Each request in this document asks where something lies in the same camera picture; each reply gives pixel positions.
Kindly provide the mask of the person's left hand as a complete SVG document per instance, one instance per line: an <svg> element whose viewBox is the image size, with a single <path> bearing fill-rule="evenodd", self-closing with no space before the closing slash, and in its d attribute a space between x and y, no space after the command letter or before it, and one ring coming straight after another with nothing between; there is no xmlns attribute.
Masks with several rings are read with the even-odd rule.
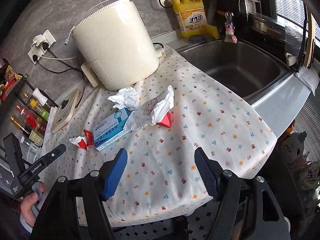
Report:
<svg viewBox="0 0 320 240"><path fill-rule="evenodd" d="M37 202L39 202L37 208L40 210L47 196L48 192L46 185L43 182L39 182L38 189L24 197L20 204L20 223L29 233L32 232L37 217L32 208L37 204Z"/></svg>

